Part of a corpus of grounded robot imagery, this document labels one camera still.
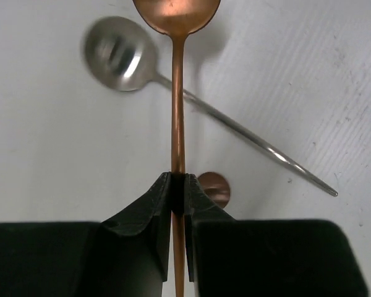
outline utensil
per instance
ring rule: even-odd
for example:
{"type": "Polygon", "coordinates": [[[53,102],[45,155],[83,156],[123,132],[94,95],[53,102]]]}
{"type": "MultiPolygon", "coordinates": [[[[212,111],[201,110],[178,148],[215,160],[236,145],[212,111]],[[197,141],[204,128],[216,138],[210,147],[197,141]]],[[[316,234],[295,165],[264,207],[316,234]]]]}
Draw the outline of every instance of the utensil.
{"type": "MultiPolygon", "coordinates": [[[[84,56],[89,70],[103,85],[118,91],[140,90],[154,81],[171,90],[172,82],[156,70],[157,50],[149,34],[137,23],[123,17],[98,20],[87,33],[84,56]]],[[[287,166],[332,196],[338,192],[267,141],[246,129],[192,93],[184,100],[244,136],[280,164],[287,166]]]]}
{"type": "MultiPolygon", "coordinates": [[[[217,11],[220,0],[134,0],[144,21],[169,36],[172,53],[172,174],[184,174],[183,57],[188,35],[200,30],[217,11]]],[[[173,213],[176,296],[184,295],[184,216],[173,213]]]]}

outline spoon handle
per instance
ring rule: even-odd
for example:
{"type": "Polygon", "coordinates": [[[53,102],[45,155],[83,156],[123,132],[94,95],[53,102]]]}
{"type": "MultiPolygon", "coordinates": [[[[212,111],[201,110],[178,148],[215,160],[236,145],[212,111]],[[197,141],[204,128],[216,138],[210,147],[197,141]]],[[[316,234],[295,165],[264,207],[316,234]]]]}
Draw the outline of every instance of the spoon handle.
{"type": "MultiPolygon", "coordinates": [[[[155,81],[162,84],[169,90],[171,89],[172,82],[167,79],[165,76],[157,74],[155,77],[155,81]]],[[[194,94],[188,92],[187,90],[183,90],[184,92],[184,100],[187,100],[194,105],[198,106],[201,110],[212,116],[213,118],[217,119],[219,122],[223,123],[225,126],[231,128],[233,131],[239,133],[240,135],[244,136],[245,138],[249,139],[253,144],[257,147],[262,149],[266,152],[269,156],[273,157],[276,161],[280,164],[294,170],[296,173],[299,173],[305,179],[313,182],[319,188],[323,189],[325,192],[329,193],[330,195],[336,197],[338,192],[334,190],[332,187],[327,185],[324,181],[316,177],[310,171],[306,170],[303,166],[295,162],[293,159],[285,155],[283,152],[278,150],[273,145],[269,144],[267,141],[263,140],[258,135],[254,134],[252,131],[246,129],[244,126],[240,125],[239,123],[235,122],[229,116],[226,116],[222,112],[218,111],[216,108],[212,107],[208,103],[202,101],[194,94]]]]}

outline brown button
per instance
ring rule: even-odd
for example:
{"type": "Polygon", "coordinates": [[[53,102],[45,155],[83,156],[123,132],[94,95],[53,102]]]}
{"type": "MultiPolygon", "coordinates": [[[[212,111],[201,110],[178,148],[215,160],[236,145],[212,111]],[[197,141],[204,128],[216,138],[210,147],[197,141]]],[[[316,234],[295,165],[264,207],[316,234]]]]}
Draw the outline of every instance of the brown button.
{"type": "Polygon", "coordinates": [[[215,172],[206,172],[198,177],[205,194],[222,209],[227,206],[231,197],[231,189],[224,176],[215,172]]]}

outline silver spoon bowl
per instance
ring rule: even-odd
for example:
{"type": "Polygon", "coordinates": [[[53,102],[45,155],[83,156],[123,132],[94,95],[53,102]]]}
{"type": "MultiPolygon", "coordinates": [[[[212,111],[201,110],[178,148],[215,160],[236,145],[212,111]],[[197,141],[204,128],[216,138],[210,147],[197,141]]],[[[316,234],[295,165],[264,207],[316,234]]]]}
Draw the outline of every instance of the silver spoon bowl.
{"type": "MultiPolygon", "coordinates": [[[[154,42],[139,24],[129,19],[114,16],[95,22],[85,37],[83,54],[93,76],[113,90],[140,90],[151,81],[171,90],[172,82],[156,70],[158,54],[154,42]]],[[[244,136],[278,163],[292,169],[325,192],[332,196],[338,195],[336,190],[276,147],[187,90],[184,90],[184,100],[244,136]]]]}

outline white table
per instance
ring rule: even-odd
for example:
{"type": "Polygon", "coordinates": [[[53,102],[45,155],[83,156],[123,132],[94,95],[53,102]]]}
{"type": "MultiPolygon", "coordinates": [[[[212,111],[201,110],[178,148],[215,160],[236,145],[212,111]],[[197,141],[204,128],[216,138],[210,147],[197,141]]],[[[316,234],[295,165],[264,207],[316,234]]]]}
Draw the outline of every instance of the white table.
{"type": "MultiPolygon", "coordinates": [[[[0,0],[0,222],[104,220],[170,168],[170,94],[118,94],[87,72],[82,37],[121,15],[171,44],[131,0],[0,0]]],[[[236,218],[326,218],[371,291],[371,0],[223,0],[189,38],[185,86],[339,191],[333,198],[185,108],[186,168],[217,171],[236,218]]],[[[173,263],[163,296],[174,296],[173,263]]],[[[187,286],[192,296],[192,284],[187,286]]]]}

